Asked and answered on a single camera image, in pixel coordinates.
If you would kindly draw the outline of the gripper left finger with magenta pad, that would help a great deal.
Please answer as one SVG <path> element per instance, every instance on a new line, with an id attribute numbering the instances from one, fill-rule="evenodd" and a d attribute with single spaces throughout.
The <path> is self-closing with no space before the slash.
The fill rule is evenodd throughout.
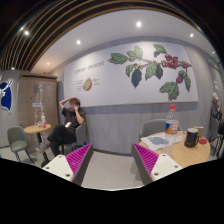
<path id="1" fill-rule="evenodd" d="M 81 185 L 92 154 L 93 145 L 88 144 L 66 156 L 56 156 L 43 167 L 43 170 L 73 182 L 76 185 Z"/>

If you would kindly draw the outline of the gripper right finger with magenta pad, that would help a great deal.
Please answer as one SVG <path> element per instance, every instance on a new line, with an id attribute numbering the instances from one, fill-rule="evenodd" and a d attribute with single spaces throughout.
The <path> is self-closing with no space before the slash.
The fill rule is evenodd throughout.
<path id="1" fill-rule="evenodd" d="M 154 151 L 135 143 L 132 144 L 131 152 L 144 185 L 182 169 L 182 167 L 166 153 L 158 155 Z"/>

